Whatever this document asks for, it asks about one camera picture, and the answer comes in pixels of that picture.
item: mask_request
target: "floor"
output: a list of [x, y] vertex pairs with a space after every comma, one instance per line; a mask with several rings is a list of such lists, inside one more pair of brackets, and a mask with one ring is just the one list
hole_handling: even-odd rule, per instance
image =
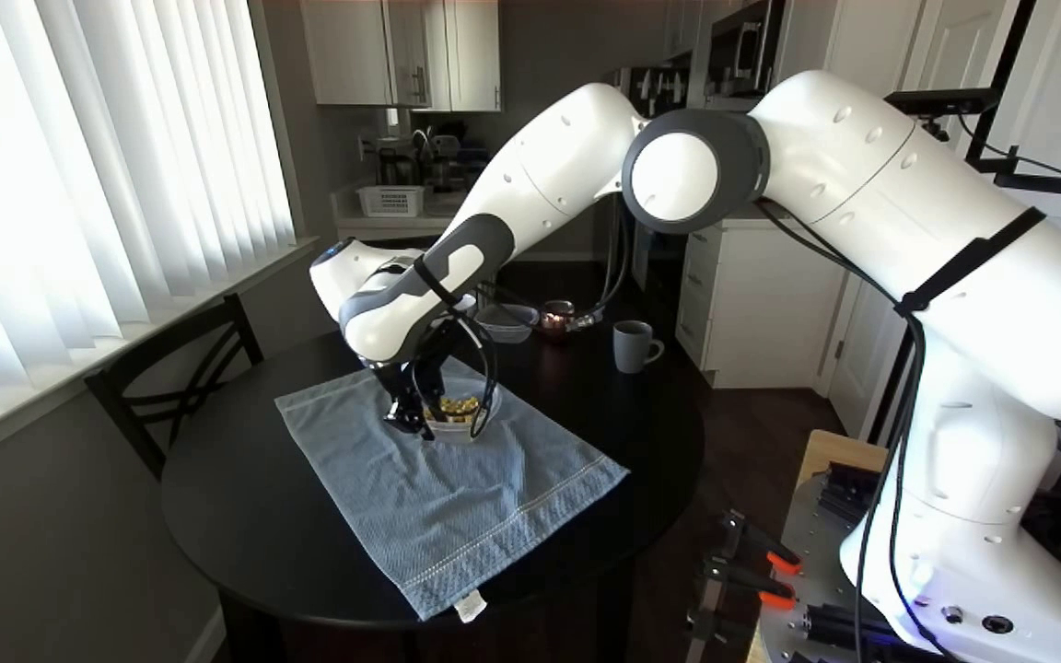
[[[501, 287], [543, 303], [557, 290], [576, 290], [578, 303], [602, 296], [605, 271], [529, 264], [506, 271]], [[653, 270], [653, 287], [625, 287], [621, 297], [657, 326], [673, 326], [679, 264]], [[636, 563], [629, 663], [679, 663], [687, 649], [684, 610], [699, 598], [705, 551], [723, 543], [723, 507], [748, 512], [766, 530], [782, 530], [803, 438], [810, 426], [840, 431], [830, 401], [810, 392], [705, 392], [705, 471], [691, 506], [673, 530]], [[594, 584], [576, 584], [538, 608], [479, 624], [452, 633], [421, 633], [421, 663], [589, 663], [594, 659]], [[716, 641], [705, 659], [744, 659], [756, 593], [730, 590], [726, 641]], [[395, 633], [345, 633], [291, 625], [286, 652], [295, 663], [396, 663], [405, 659]]]

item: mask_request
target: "chair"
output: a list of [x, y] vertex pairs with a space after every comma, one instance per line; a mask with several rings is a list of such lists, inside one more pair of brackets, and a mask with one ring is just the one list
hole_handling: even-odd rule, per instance
[[238, 297], [225, 296], [145, 338], [86, 383], [146, 471], [163, 480], [167, 454], [185, 431], [185, 420], [225, 385], [227, 365], [238, 352], [248, 365], [260, 365], [260, 346]]

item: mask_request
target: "mug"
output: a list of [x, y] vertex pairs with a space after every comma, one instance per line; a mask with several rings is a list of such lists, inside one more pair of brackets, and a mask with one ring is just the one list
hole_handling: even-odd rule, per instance
[[648, 320], [619, 320], [613, 325], [613, 361], [619, 372], [632, 377], [644, 365], [660, 361], [667, 344], [653, 338]]

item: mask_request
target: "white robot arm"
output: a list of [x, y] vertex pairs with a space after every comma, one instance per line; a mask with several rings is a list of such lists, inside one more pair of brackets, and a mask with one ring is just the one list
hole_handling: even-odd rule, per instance
[[396, 394], [458, 290], [606, 193], [662, 233], [771, 199], [907, 303], [969, 243], [999, 243], [915, 303], [928, 365], [911, 454], [896, 458], [911, 471], [886, 471], [890, 497], [846, 538], [845, 568], [922, 649], [1061, 659], [1061, 568], [1017, 525], [1061, 420], [1061, 233], [1033, 227], [877, 97], [800, 74], [751, 114], [679, 110], [644, 126], [615, 88], [586, 86], [509, 140], [431, 252], [345, 243], [313, 264], [313, 282]]

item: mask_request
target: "towel tag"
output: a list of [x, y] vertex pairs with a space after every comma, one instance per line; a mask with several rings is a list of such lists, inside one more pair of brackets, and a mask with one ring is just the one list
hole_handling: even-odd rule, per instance
[[465, 593], [465, 599], [452, 604], [462, 624], [470, 624], [486, 610], [486, 598], [479, 590]]

